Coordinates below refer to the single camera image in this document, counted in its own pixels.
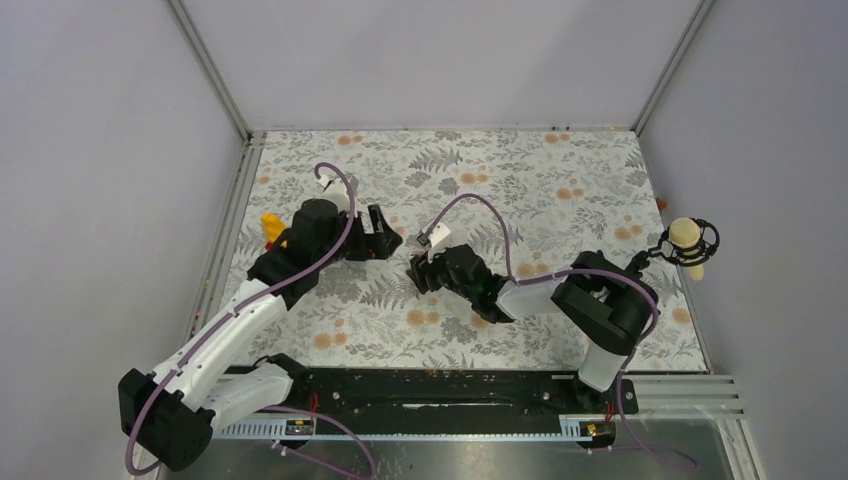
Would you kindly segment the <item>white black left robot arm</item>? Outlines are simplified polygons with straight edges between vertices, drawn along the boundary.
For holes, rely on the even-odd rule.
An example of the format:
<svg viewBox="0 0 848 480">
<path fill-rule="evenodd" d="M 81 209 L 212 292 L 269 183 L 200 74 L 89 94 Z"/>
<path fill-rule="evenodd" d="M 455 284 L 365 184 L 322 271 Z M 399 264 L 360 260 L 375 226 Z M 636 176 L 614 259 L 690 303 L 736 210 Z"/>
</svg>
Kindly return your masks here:
<svg viewBox="0 0 848 480">
<path fill-rule="evenodd" d="M 274 354 L 246 374 L 221 376 L 252 339 L 290 312 L 340 260 L 387 260 L 402 238 L 380 206 L 360 213 L 328 199 L 310 199 L 269 243 L 231 300 L 200 332 L 151 372 L 128 371 L 119 381 L 121 427 L 128 437 L 125 467 L 135 476 L 160 465 L 180 471 L 194 463 L 214 433 L 276 405 L 313 408 L 318 396 L 308 367 Z"/>
</svg>

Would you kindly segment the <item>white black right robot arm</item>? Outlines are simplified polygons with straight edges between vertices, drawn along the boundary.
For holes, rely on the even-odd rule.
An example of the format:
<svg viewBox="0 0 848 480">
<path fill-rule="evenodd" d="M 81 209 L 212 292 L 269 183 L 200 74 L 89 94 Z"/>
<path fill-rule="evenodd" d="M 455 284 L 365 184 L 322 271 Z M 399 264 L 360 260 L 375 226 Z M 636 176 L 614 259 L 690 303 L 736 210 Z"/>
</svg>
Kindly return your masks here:
<svg viewBox="0 0 848 480">
<path fill-rule="evenodd" d="M 407 274 L 420 293 L 448 290 L 490 324 L 564 314 L 591 341 L 573 386 L 575 402 L 597 412 L 612 400 L 613 383 L 657 309 L 658 295 L 642 279 L 648 253 L 620 268 L 600 251 L 582 251 L 564 271 L 514 280 L 455 242 L 442 223 L 420 231 L 416 240 L 421 249 L 411 256 Z"/>
</svg>

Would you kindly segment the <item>floral patterned table mat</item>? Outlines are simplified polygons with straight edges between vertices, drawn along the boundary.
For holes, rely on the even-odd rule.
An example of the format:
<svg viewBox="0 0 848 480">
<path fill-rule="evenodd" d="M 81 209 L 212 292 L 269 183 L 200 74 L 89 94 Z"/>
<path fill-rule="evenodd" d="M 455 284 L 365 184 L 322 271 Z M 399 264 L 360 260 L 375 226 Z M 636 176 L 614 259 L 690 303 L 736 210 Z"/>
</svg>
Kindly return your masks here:
<svg viewBox="0 0 848 480">
<path fill-rule="evenodd" d="M 239 365 L 284 353 L 311 366 L 574 369 L 589 340 L 560 314 L 493 325 L 449 291 L 420 294 L 406 275 L 417 234 L 440 219 L 492 271 L 529 279 L 584 250 L 625 266 L 664 228 L 629 132 L 268 132 L 257 151 L 224 299 L 264 250 L 261 215 L 289 221 L 319 194 L 322 161 L 359 180 L 358 206 L 379 205 L 403 243 L 386 262 L 328 268 Z"/>
</svg>

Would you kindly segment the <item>yellow blue toy blocks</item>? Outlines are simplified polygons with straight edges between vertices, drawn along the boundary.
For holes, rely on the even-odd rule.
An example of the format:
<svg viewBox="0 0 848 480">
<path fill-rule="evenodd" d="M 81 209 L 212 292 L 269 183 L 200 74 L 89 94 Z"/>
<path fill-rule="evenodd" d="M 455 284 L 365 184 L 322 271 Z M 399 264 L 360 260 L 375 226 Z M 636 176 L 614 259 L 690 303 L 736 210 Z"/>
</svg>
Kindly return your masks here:
<svg viewBox="0 0 848 480">
<path fill-rule="evenodd" d="M 287 226 L 279 216 L 269 212 L 261 215 L 260 224 L 266 239 L 265 249 L 269 250 L 278 237 L 287 229 Z"/>
</svg>

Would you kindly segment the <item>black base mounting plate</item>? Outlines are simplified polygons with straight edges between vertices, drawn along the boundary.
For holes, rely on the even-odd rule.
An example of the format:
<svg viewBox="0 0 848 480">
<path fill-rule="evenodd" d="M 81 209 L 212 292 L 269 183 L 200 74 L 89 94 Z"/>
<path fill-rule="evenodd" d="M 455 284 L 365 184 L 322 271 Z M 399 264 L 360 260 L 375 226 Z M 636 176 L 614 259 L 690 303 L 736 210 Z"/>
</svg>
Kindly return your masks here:
<svg viewBox="0 0 848 480">
<path fill-rule="evenodd" d="M 356 418 L 383 427 L 434 420 L 483 425 L 521 418 L 606 420 L 639 411 L 632 381 L 598 393 L 571 371 L 298 367 L 282 405 L 315 410 L 349 428 Z"/>
</svg>

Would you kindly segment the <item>beige foam microphone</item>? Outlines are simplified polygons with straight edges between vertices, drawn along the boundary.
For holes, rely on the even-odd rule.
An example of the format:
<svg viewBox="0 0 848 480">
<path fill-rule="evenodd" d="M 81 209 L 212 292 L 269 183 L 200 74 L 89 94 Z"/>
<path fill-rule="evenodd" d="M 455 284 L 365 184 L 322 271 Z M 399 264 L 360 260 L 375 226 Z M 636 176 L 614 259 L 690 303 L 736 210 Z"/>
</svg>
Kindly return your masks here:
<svg viewBox="0 0 848 480">
<path fill-rule="evenodd" d="M 718 229 L 710 222 L 678 217 L 660 237 L 658 255 L 666 262 L 678 266 L 693 281 L 705 276 L 705 264 L 720 245 Z"/>
</svg>

